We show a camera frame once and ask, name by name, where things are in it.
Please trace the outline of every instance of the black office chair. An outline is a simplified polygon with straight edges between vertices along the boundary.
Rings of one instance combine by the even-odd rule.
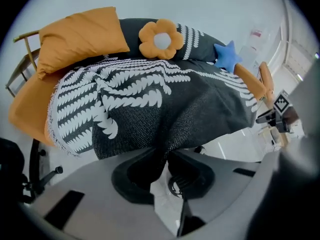
[[[10,140],[0,138],[0,188],[18,202],[31,204],[44,190],[45,185],[57,174],[63,173],[58,166],[40,180],[31,182],[23,174],[25,158],[18,145]],[[24,189],[30,196],[24,195]]]

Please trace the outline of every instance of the blanket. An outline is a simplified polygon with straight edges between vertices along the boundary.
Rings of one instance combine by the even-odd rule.
[[[242,79],[213,63],[106,56],[60,80],[47,121],[57,147],[104,159],[197,147],[251,127],[257,109]]]

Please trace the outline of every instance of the star-shaped pillow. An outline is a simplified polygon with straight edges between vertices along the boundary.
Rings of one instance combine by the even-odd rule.
[[[213,46],[218,54],[217,62],[214,65],[233,73],[236,64],[242,62],[242,58],[236,54],[234,41],[232,40],[225,47],[216,43]]]

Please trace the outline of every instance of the orange pillow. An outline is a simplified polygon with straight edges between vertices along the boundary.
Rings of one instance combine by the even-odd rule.
[[[130,51],[115,7],[87,10],[60,19],[42,28],[39,37],[40,79],[89,57]]]

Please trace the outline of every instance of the orange sofa armrest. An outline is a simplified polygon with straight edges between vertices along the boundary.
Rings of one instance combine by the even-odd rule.
[[[234,67],[234,74],[243,80],[257,101],[266,94],[266,87],[244,66],[237,63]]]
[[[46,119],[51,96],[58,81],[66,72],[59,70],[56,73],[39,79],[34,74],[15,96],[9,108],[9,121],[30,137],[50,146]]]

